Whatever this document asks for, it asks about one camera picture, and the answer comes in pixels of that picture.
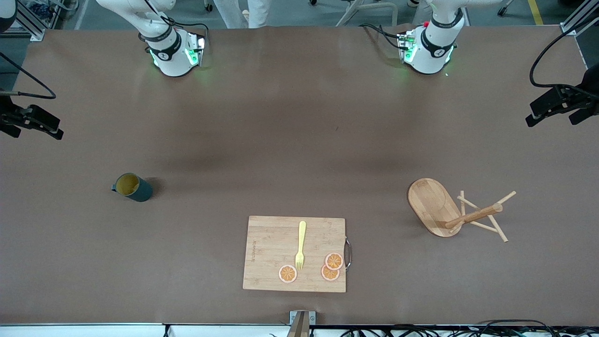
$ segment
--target fork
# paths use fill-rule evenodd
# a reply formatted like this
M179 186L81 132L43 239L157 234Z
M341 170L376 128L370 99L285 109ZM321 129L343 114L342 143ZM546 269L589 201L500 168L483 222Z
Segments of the fork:
M295 268L301 270L304 266L304 236L305 236L305 221L299 222L299 244L298 253L295 255Z

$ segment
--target mug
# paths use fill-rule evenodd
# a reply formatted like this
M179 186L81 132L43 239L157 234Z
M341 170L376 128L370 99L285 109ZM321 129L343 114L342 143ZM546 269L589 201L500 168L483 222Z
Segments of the mug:
M146 201L152 196L152 186L135 173L125 173L116 179L112 190L135 201Z

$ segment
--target wooden stand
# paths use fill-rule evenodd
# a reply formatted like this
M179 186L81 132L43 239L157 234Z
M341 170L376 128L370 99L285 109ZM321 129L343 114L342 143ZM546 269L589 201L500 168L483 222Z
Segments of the wooden stand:
M502 204L515 194L516 191L513 191L496 203L481 209L466 200L464 191L460 191L458 200L460 200L461 212L459 212L457 205L440 182L430 178L422 178L410 186L408 190L408 202L426 229L432 234L441 237L454 236L459 232L463 224L470 223L499 234L503 242L507 242L507 238L497 224L493 214L503 211ZM466 204L474 208L475 211L466 214ZM491 220L493 227L476 222L476 220L486 217Z

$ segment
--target orange slice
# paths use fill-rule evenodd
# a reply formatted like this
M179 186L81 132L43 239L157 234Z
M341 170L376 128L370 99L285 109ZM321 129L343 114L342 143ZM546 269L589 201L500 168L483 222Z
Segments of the orange slice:
M279 278L285 283L291 283L298 277L298 271L290 264L286 264L279 269Z
M335 281L339 278L339 275L341 275L341 271L328 269L326 265L324 265L320 270L320 274L322 275L322 278L327 281Z
M339 253L330 253L325 257L325 266L331 270L339 270L343 267L343 257Z

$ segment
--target cutting board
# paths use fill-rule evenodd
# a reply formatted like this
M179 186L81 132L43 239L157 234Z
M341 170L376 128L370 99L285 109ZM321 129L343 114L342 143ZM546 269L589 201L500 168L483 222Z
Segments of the cutting board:
M286 264L295 266L302 220L306 222L304 267L298 270L294 282L284 283L279 279L279 269ZM327 281L320 275L325 257L332 252L343 255L344 247L345 219L250 216L243 288L344 293L344 267L335 281Z

